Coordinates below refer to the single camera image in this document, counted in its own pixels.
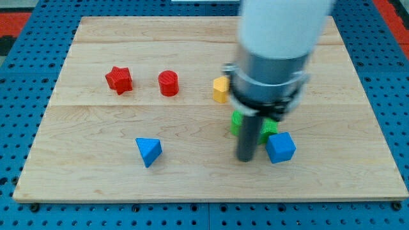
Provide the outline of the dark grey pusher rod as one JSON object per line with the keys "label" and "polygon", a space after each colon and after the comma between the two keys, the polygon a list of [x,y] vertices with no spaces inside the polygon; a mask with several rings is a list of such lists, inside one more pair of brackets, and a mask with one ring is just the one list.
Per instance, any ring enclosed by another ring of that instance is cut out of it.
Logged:
{"label": "dark grey pusher rod", "polygon": [[243,117],[236,147],[236,157],[239,161],[249,162],[253,159],[258,145],[263,120],[264,118],[259,116]]}

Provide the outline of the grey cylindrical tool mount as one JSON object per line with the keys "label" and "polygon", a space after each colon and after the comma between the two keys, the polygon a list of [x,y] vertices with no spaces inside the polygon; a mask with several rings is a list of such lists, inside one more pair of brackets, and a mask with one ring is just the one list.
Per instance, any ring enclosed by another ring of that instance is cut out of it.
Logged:
{"label": "grey cylindrical tool mount", "polygon": [[304,72],[308,57],[263,57],[239,45],[235,61],[223,67],[233,106],[246,116],[282,121],[304,95],[310,79]]}

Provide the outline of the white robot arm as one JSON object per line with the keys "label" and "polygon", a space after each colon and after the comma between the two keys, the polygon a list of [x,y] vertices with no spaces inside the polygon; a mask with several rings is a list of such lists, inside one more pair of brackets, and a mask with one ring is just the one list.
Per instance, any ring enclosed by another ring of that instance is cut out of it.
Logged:
{"label": "white robot arm", "polygon": [[243,114],[236,157],[253,159],[265,118],[282,121],[300,103],[304,67],[335,0],[248,0],[240,3],[235,60],[223,66],[232,106]]}

